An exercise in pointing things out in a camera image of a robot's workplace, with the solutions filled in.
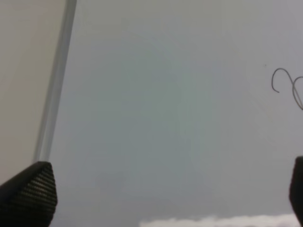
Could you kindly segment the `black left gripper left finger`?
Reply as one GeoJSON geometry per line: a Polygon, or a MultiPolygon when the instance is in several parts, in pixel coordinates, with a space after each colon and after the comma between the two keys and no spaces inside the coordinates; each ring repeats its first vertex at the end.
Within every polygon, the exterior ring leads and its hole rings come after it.
{"type": "Polygon", "coordinates": [[[48,227],[57,203],[53,167],[38,161],[0,186],[0,225],[48,227]]]}

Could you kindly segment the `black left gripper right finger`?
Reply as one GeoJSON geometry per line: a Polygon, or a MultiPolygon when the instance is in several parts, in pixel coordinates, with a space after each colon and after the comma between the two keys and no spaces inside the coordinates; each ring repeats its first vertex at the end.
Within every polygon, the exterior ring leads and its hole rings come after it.
{"type": "Polygon", "coordinates": [[[289,200],[292,209],[300,223],[303,226],[303,157],[295,159],[292,179],[289,187],[289,200]]]}

